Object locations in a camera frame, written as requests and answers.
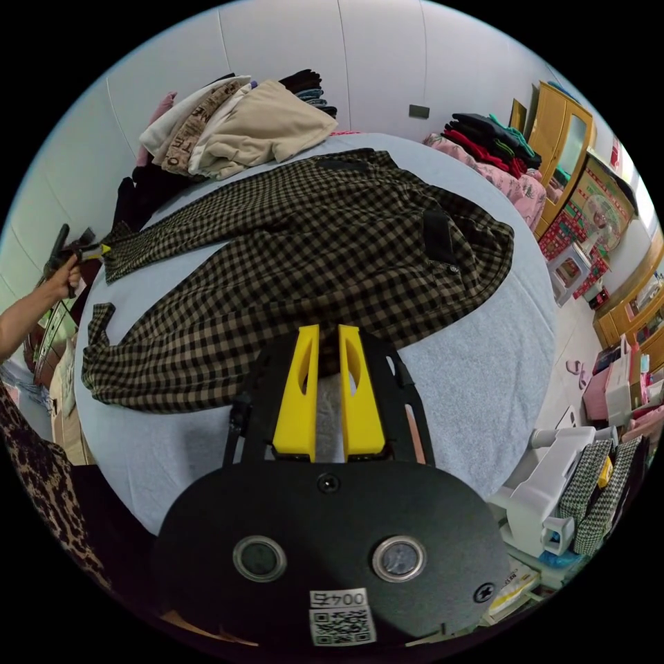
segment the brown checkered shirt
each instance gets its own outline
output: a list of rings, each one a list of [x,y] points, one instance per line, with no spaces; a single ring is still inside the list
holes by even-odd
[[[106,279],[223,239],[122,341],[97,304],[82,379],[105,403],[156,413],[227,405],[261,348],[320,325],[320,375],[339,371],[336,329],[402,348],[485,302],[507,276],[513,230],[428,185],[389,154],[316,156],[240,180],[135,234],[106,239]]]

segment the pink floral blanket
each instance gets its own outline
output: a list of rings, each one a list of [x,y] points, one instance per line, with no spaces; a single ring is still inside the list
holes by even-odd
[[[537,222],[544,211],[546,202],[546,190],[541,184],[542,174],[530,169],[527,175],[522,175],[518,180],[505,171],[483,164],[468,154],[461,145],[448,140],[439,133],[431,133],[423,141],[424,145],[449,154],[451,157],[462,161],[473,170],[477,171],[491,184],[500,190],[509,201],[517,208],[519,214],[531,230],[535,230]]]

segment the light blue bedsheet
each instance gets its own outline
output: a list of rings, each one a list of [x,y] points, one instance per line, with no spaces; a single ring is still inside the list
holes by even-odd
[[[331,137],[297,158],[358,147],[387,150],[400,167],[473,200],[515,230],[512,270],[493,297],[452,326],[400,351],[422,397],[437,466],[487,497],[521,458],[551,375],[555,305],[546,264],[509,200],[474,170],[437,150],[384,134],[363,134]],[[222,183],[199,185],[151,222],[216,187],[276,167],[271,163]],[[111,487],[154,534],[180,493],[221,466],[229,408],[153,415],[93,400],[80,378],[87,326],[94,304],[113,302],[116,312],[107,332],[111,344],[118,343],[152,304],[220,246],[143,268],[110,286],[102,269],[82,316],[75,393],[83,431]],[[339,376],[321,380],[319,393],[318,459],[341,461]]]

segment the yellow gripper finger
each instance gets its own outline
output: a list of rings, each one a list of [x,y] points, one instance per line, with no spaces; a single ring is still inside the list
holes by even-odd
[[[273,439],[279,454],[305,454],[311,462],[316,457],[319,339],[318,325],[299,329]]]

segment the red folded clothing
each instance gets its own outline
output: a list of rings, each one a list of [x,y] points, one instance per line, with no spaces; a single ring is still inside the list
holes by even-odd
[[[511,159],[508,166],[510,168],[510,175],[513,175],[517,180],[528,171],[526,163],[518,157]]]
[[[456,129],[445,129],[443,131],[443,136],[453,140],[458,145],[461,145],[461,147],[465,148],[466,151],[476,159],[487,162],[488,164],[493,164],[501,171],[509,172],[509,166],[507,166],[507,164],[505,164],[505,162],[500,159],[500,157],[494,157],[493,155],[490,155],[481,145],[473,143],[460,131],[457,131]]]

